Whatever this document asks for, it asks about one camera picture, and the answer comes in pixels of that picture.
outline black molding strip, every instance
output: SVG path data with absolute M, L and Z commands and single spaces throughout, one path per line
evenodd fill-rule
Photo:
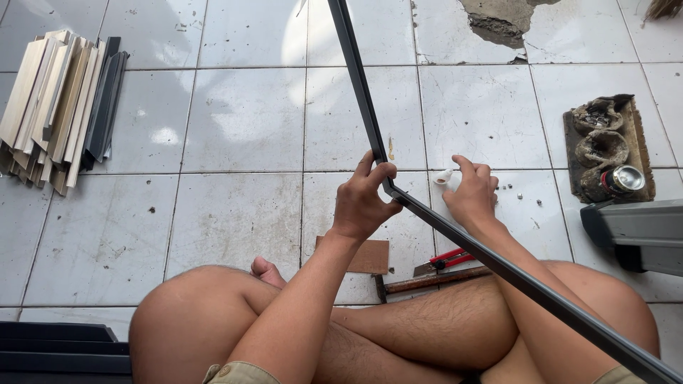
M 377 164 L 384 163 L 388 161 L 387 154 L 372 105 L 372 99 L 370 98 L 370 89 L 367 86 L 365 71 L 363 70 L 363 63 L 353 32 L 346 0 L 328 0 L 328 2 L 337 28 L 341 49 L 344 52 L 349 75 L 351 76 L 351 82 L 361 109 L 372 152 Z M 553 316 L 556 316 L 647 383 L 683 384 L 683 376 L 667 367 L 662 361 L 629 342 L 612 328 L 602 324 L 598 319 L 576 304 L 487 248 L 464 230 L 450 224 L 444 217 L 429 209 L 405 191 L 394 186 L 392 180 L 386 179 L 382 185 L 387 194 L 398 200 L 398 202 L 415 213 L 420 219 L 468 251 L 498 276 L 519 289 L 519 291 L 541 305 Z

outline can lid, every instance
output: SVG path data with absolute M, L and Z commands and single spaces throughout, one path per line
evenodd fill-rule
M 645 186 L 645 175 L 630 165 L 618 167 L 614 176 L 622 185 L 632 191 L 638 191 Z

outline soda can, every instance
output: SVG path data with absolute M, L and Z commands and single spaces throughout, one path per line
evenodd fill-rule
M 608 193 L 626 195 L 645 186 L 645 175 L 636 167 L 622 165 L 603 172 L 600 175 L 600 184 Z

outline tiled floor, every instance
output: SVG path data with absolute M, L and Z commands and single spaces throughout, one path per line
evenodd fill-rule
M 511 49 L 475 35 L 457 0 L 348 4 L 397 184 L 447 215 L 430 174 L 453 153 L 491 164 L 514 185 L 497 207 L 513 235 L 539 259 L 633 286 L 683 371 L 683 277 L 624 272 L 590 243 L 561 123 L 597 96 L 635 94 L 657 199 L 682 198 L 683 18 L 643 24 L 640 0 L 561 0 L 537 6 L 526 48 Z M 121 36 L 131 54 L 109 161 L 66 198 L 0 178 L 0 320 L 105 323 L 125 340 L 145 294 L 194 266 L 246 269 L 261 254 L 295 274 L 368 147 L 326 1 L 300 8 L 0 0 L 0 115 L 34 35 Z M 391 242 L 388 282 L 454 247 L 408 211 L 372 238 Z M 346 276 L 337 304 L 377 302 L 367 275 Z

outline box cutter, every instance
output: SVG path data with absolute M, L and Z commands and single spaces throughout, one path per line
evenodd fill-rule
M 449 266 L 460 264 L 461 262 L 466 262 L 469 260 L 476 260 L 474 256 L 467 253 L 463 248 L 458 248 L 453 251 L 444 253 L 435 258 L 431 258 L 429 262 L 426 262 L 420 266 L 415 267 L 413 272 L 413 277 L 424 275 L 432 271 L 440 271 L 446 269 Z

